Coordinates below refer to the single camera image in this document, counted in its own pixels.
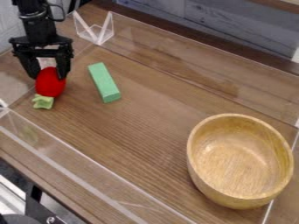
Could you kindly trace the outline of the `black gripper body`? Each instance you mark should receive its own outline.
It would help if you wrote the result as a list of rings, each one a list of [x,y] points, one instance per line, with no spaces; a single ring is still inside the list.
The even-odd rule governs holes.
[[[22,62],[29,63],[35,58],[61,58],[70,62],[73,58],[72,39],[56,35],[46,42],[31,42],[25,36],[9,38],[13,46],[13,56]]]

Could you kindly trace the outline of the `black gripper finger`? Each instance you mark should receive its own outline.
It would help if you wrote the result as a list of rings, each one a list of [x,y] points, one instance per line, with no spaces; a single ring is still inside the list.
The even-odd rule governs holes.
[[[57,54],[54,59],[58,79],[62,80],[70,70],[70,56],[68,54]]]
[[[41,71],[38,60],[34,57],[26,57],[25,55],[21,55],[18,57],[18,60],[27,76],[34,79],[37,77],[38,72]]]

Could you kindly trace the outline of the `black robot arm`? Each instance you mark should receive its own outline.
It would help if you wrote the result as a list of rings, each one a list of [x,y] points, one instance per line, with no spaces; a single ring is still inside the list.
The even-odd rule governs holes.
[[[62,8],[46,0],[11,0],[22,21],[25,35],[9,38],[13,56],[18,59],[27,76],[35,79],[41,71],[38,58],[53,58],[57,78],[64,80],[70,71],[73,58],[72,39],[57,34],[51,7]]]

